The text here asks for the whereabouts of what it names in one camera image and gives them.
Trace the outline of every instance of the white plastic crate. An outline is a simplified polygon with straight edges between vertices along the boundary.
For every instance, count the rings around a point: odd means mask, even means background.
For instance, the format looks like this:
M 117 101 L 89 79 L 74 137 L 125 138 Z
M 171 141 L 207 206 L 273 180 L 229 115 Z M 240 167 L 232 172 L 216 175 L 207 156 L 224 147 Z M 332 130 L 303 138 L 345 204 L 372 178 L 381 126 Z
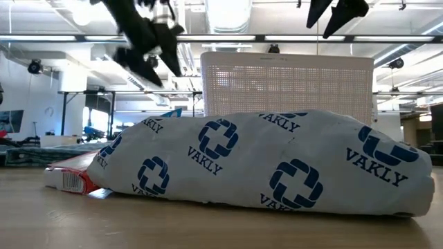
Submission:
M 373 70 L 372 58 L 207 52 L 205 116 L 321 109 L 371 125 Z

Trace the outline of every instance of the table surface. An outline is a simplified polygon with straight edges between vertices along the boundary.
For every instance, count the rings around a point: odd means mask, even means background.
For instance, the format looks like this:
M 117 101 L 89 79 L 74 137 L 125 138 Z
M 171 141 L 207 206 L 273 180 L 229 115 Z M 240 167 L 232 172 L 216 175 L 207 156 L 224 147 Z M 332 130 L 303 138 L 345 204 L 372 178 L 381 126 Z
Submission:
M 280 213 L 42 186 L 42 169 L 0 169 L 0 248 L 443 248 L 443 168 L 416 219 Z

